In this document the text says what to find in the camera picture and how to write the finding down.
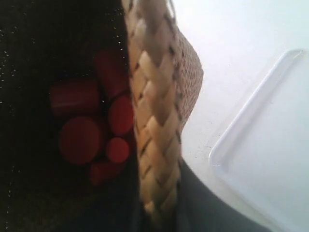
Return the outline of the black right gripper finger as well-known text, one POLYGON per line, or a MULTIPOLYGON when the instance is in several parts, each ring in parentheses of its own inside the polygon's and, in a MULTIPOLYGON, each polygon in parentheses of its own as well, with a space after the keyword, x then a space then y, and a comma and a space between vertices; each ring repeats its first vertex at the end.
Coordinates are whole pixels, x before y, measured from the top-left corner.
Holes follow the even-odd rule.
POLYGON ((268 232, 270 229, 220 200, 183 162, 178 192, 177 231, 268 232))

